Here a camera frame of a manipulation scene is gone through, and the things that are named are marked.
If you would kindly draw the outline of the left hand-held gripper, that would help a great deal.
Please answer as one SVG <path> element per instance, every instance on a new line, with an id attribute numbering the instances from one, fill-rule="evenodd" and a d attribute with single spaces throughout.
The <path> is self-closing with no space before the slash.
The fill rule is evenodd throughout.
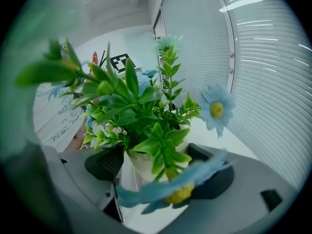
<path id="1" fill-rule="evenodd" d="M 132 61 L 136 72 L 142 71 L 141 63 L 137 61 L 135 58 L 130 58 L 130 56 L 127 53 L 125 53 L 110 58 L 111 66 L 114 68 L 117 75 L 124 75 L 127 59 L 130 59 Z"/>

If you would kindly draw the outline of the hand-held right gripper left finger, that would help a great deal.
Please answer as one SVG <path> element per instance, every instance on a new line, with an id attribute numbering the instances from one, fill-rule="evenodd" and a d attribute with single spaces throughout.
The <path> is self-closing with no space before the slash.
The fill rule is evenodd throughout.
<path id="1" fill-rule="evenodd" d="M 124 162 L 123 147 L 114 145 L 60 153 L 65 170 L 82 193 L 103 213 L 123 222 L 116 186 Z"/>

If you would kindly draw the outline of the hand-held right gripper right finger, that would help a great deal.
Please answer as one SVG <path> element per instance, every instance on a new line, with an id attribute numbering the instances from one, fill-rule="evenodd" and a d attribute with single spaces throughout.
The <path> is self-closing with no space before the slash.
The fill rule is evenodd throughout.
<path id="1" fill-rule="evenodd" d="M 196 189 L 183 211 L 147 216 L 147 234 L 267 234 L 297 191 L 259 160 L 228 153 L 233 165 Z"/>

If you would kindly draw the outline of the blue white flower bouquet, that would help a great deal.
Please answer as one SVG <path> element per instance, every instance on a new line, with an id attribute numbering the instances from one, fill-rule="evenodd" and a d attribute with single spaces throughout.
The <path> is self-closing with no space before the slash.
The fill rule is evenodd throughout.
<path id="1" fill-rule="evenodd" d="M 82 69 L 69 41 L 60 44 L 49 38 L 49 28 L 70 23 L 75 7 L 69 0 L 29 0 L 9 34 L 3 52 L 0 72 L 0 99 L 5 103 L 0 112 L 0 159 L 6 163 L 40 150 L 33 130 L 33 105 L 37 88 L 49 83 L 64 88 L 72 95 L 73 108 L 90 107 L 87 115 L 99 125 L 108 124 L 105 132 L 87 131 L 86 139 L 97 138 L 96 146 L 111 145 L 124 152 L 145 154 L 150 158 L 152 182 L 138 192 L 117 187 L 121 206 L 132 208 L 144 204 L 143 214 L 172 206 L 180 208 L 194 199 L 213 199 L 230 186 L 214 179 L 232 168 L 225 151 L 207 160 L 196 160 L 178 152 L 189 134 L 194 117 L 205 121 L 219 137 L 233 116 L 234 97 L 219 85 L 211 84 L 201 95 L 201 102 L 191 97 L 181 107 L 165 109 L 179 96 L 178 82 L 168 82 L 165 92 L 149 81 L 141 86 L 131 59 L 125 59 L 121 78 L 110 63 L 105 69 L 90 62 L 91 74 Z"/>

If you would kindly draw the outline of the person's torso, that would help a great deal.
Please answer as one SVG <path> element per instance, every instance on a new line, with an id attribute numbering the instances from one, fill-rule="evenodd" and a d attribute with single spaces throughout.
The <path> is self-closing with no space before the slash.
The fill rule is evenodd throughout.
<path id="1" fill-rule="evenodd" d="M 85 111 L 72 108 L 74 96 L 64 95 L 69 91 L 61 84 L 43 83 L 37 88 L 33 107 L 34 128 L 41 144 L 59 153 L 80 149 L 86 131 L 86 120 L 80 117 Z"/>

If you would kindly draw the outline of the white table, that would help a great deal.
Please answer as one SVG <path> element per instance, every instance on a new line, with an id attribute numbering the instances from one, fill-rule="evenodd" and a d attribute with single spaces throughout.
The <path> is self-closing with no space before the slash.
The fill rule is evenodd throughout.
<path id="1" fill-rule="evenodd" d="M 224 129 L 222 138 L 218 138 L 216 131 L 207 130 L 206 124 L 198 118 L 191 120 L 191 131 L 186 136 L 185 141 L 187 143 L 225 149 L 234 154 L 258 159 L 255 154 L 228 129 Z M 140 189 L 141 185 L 155 178 L 155 176 L 151 174 L 151 169 L 152 164 L 148 155 L 139 154 L 135 157 L 133 154 L 125 153 L 124 163 L 121 169 L 121 186 L 127 190 L 137 191 Z M 123 225 L 142 233 L 157 233 L 174 221 L 188 207 L 186 205 L 178 209 L 173 209 L 172 206 L 169 206 L 164 209 L 156 210 L 151 214 L 142 215 L 141 212 L 146 206 L 146 204 L 139 204 L 132 208 L 121 207 Z"/>

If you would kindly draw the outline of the glass partition with blinds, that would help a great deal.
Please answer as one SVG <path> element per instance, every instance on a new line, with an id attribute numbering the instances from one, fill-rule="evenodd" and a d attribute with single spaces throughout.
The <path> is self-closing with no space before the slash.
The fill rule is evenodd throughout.
<path id="1" fill-rule="evenodd" d="M 163 0 L 161 11 L 166 33 L 181 37 L 175 104 L 227 87 L 228 130 L 301 189 L 312 169 L 312 44 L 294 12 L 284 0 Z"/>

